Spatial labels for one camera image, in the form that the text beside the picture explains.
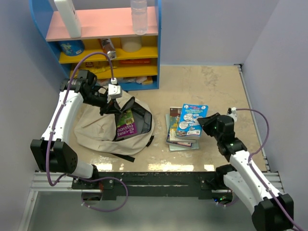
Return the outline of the blue cartoon paperback book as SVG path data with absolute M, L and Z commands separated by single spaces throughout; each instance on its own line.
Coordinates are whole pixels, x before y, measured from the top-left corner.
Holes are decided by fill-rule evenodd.
M 199 140 L 202 127 L 199 118 L 205 118 L 208 105 L 184 104 L 181 110 L 176 137 L 182 140 Z

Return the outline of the purple treehouse book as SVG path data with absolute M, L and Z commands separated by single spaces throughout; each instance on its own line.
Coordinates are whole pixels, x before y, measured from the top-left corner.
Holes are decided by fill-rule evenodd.
M 117 123 L 116 141 L 137 135 L 137 126 L 131 109 L 127 109 Z

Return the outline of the beige student backpack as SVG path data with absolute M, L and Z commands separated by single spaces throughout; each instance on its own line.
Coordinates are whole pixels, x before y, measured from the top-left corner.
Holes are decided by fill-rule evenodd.
M 119 115 L 100 115 L 99 107 L 83 104 L 73 126 L 76 143 L 92 151 L 122 156 L 135 155 L 150 146 L 154 139 L 154 117 L 149 105 L 124 91 L 116 99 L 116 106 Z M 117 126 L 127 109 L 132 111 L 137 133 L 121 136 Z

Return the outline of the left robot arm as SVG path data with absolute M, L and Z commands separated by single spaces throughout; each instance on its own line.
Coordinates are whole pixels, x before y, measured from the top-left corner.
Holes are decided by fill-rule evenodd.
M 96 188 L 100 177 L 94 165 L 79 160 L 77 153 L 69 146 L 70 132 L 79 108 L 83 103 L 96 106 L 99 113 L 120 114 L 116 99 L 122 96 L 122 89 L 116 79 L 112 79 L 105 92 L 100 93 L 97 76 L 82 70 L 77 78 L 64 79 L 60 84 L 58 103 L 52 119 L 41 138 L 33 139 L 31 152 L 42 172 L 52 172 L 83 178 L 89 189 Z

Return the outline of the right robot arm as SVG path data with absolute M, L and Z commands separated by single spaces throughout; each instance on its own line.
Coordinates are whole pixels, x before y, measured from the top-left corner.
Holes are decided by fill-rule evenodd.
M 199 118 L 203 131 L 215 138 L 219 152 L 229 162 L 216 169 L 215 185 L 227 187 L 244 203 L 257 231 L 286 231 L 294 228 L 294 202 L 281 193 L 254 163 L 247 147 L 235 135 L 236 114 Z

